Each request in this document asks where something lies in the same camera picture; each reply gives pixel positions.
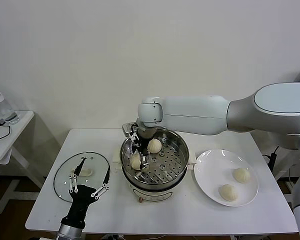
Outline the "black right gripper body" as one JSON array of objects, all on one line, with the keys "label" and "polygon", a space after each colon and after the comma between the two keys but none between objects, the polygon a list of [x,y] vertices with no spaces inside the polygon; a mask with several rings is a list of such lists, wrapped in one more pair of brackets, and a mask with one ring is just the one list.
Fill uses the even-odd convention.
[{"label": "black right gripper body", "polygon": [[135,139],[132,141],[132,144],[137,144],[137,152],[139,153],[139,155],[141,153],[143,154],[149,154],[148,151],[148,145],[149,145],[150,140],[149,139],[145,139],[145,138],[139,138],[139,139]]}]

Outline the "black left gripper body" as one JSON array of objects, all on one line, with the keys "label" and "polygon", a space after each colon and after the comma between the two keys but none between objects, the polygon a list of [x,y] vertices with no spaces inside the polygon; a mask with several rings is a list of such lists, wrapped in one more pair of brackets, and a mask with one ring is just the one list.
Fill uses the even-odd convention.
[{"label": "black left gripper body", "polygon": [[78,192],[70,193],[72,204],[67,216],[63,217],[60,223],[73,228],[84,228],[89,205],[96,201],[94,197],[91,197],[96,192],[96,189],[81,184],[77,186],[77,189]]}]

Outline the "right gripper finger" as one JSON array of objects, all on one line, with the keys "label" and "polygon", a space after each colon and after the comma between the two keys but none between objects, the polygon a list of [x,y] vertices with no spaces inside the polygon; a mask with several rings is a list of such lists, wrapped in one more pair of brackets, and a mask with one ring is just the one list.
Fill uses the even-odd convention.
[{"label": "right gripper finger", "polygon": [[138,153],[138,145],[136,143],[132,143],[131,144],[131,148],[130,148],[130,158],[132,159],[132,157]]},{"label": "right gripper finger", "polygon": [[149,165],[149,154],[141,153],[139,155],[140,169],[143,170]]}]

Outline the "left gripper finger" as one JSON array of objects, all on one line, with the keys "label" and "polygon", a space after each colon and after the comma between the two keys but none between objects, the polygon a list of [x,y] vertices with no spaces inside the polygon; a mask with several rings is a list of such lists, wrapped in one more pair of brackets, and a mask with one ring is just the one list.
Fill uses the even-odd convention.
[{"label": "left gripper finger", "polygon": [[110,189],[109,181],[110,181],[110,167],[108,167],[107,169],[104,180],[102,182],[102,186],[98,188],[95,192],[93,192],[91,194],[91,197],[94,198],[95,200],[98,200],[106,191]]},{"label": "left gripper finger", "polygon": [[86,159],[87,159],[86,157],[83,157],[81,159],[80,164],[77,165],[76,168],[74,169],[74,173],[69,175],[69,192],[70,193],[73,193],[73,192],[77,193],[79,191],[78,185],[77,185],[77,177],[80,175]]}]

